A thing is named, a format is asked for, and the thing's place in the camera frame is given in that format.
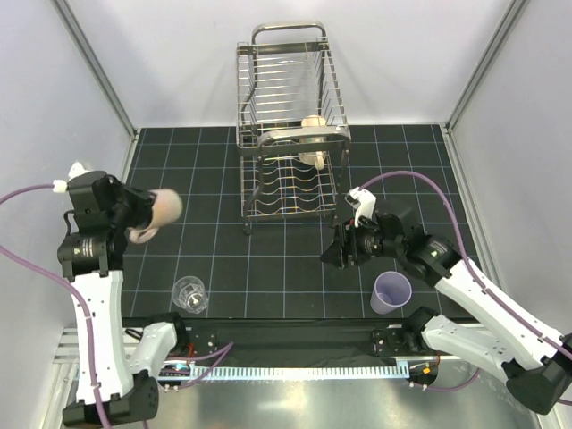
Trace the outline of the beige patterned ceramic mug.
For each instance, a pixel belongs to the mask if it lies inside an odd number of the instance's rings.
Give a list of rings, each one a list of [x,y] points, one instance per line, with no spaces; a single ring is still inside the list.
[[[303,128],[322,127],[325,125],[326,125],[325,118],[317,114],[309,115],[301,121],[301,126]],[[321,137],[302,138],[299,140],[301,144],[317,144],[323,141],[324,138]],[[307,166],[312,166],[318,172],[321,172],[325,167],[325,152],[324,151],[300,152],[298,154],[298,160],[302,164]]]

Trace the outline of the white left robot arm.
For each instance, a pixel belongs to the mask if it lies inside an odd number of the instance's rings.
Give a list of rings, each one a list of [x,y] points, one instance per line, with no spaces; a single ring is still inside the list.
[[[104,171],[75,164],[67,181],[55,184],[72,209],[63,216],[66,234],[57,250],[62,276],[72,288],[80,374],[76,400],[63,410],[70,428],[147,424],[159,406],[158,375],[165,360],[189,347],[182,318],[150,317],[132,354],[122,326],[123,254],[178,220],[182,202],[172,189],[130,187]]]

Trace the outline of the tan mug lilac inside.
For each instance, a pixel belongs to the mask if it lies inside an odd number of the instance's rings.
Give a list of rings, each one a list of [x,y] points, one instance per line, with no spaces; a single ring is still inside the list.
[[[129,241],[136,245],[150,241],[160,228],[174,223],[181,217],[183,204],[175,190],[151,189],[150,193],[155,198],[151,207],[151,220],[145,227],[129,228]]]

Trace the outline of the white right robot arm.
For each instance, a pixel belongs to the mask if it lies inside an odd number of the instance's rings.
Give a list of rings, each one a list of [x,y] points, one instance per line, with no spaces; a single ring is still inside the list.
[[[404,324],[413,354],[428,349],[461,358],[505,384],[524,407],[549,414],[571,385],[571,337],[529,313],[411,214],[374,212],[336,226],[323,263],[339,268],[374,257],[396,260],[410,276],[463,307],[487,329],[475,332],[426,307]]]

